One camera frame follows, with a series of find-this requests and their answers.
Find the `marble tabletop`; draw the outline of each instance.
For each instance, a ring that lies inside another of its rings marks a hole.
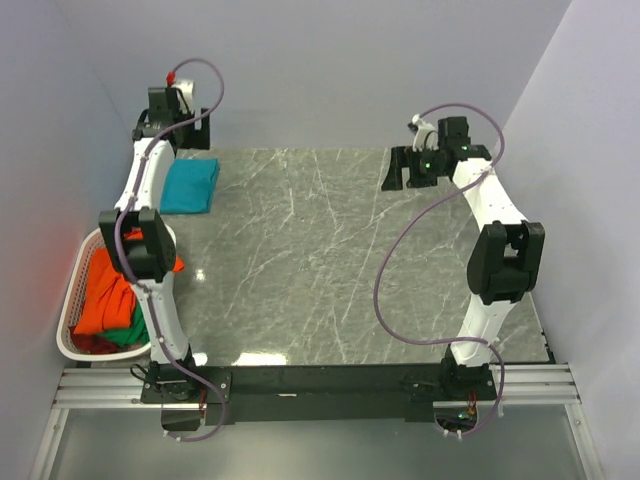
[[[209,214],[166,215],[186,269],[176,276],[182,326],[200,363],[437,362],[442,347],[390,337],[372,306],[374,277],[399,231],[450,192],[382,192],[382,149],[214,149],[220,159]],[[388,323],[414,338],[455,336],[470,292],[466,262],[478,230],[458,197],[423,218],[382,280]],[[546,361],[529,295],[505,320],[506,361]]]

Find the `folded cloth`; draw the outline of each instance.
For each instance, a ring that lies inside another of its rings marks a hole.
[[[93,355],[104,355],[108,353],[116,353],[118,345],[110,342],[106,338],[97,335],[81,335],[75,332],[76,327],[70,327],[71,342],[78,350],[82,350]]]
[[[164,182],[160,213],[208,212],[219,171],[217,158],[177,158]]]
[[[140,304],[136,302],[129,328],[112,328],[99,333],[98,336],[115,343],[118,347],[149,343],[149,332],[147,332],[147,326],[144,324],[144,316],[142,315]]]
[[[142,238],[135,232],[128,238]],[[184,269],[184,263],[176,258],[174,272]],[[124,275],[116,272],[106,248],[98,248],[89,262],[89,274],[82,316],[75,333],[94,335],[113,328],[129,328],[131,315],[136,307],[136,296]]]

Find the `red connector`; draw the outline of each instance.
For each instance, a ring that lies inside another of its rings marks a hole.
[[[176,83],[176,72],[167,73],[167,87],[172,86]]]

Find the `teal towel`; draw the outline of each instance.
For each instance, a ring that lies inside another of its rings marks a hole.
[[[164,182],[160,213],[206,213],[218,180],[217,158],[176,158]]]

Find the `laundry basket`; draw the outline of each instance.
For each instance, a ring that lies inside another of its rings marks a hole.
[[[169,226],[167,226],[167,230],[171,238],[173,238],[173,243],[175,243],[175,233]],[[78,350],[71,341],[69,327],[76,325],[82,316],[85,290],[87,288],[87,276],[89,274],[89,262],[95,251],[102,247],[104,247],[104,240],[102,239],[102,233],[99,228],[91,232],[89,236],[85,238],[84,242],[82,242],[80,252],[78,252],[78,257],[76,258],[76,264],[73,267],[71,281],[67,288],[62,313],[60,314],[60,322],[58,323],[58,333],[56,335],[58,348],[65,357],[79,362],[113,362],[116,360],[126,360],[143,355],[151,348],[151,344],[147,343],[140,348],[125,352],[91,355]]]

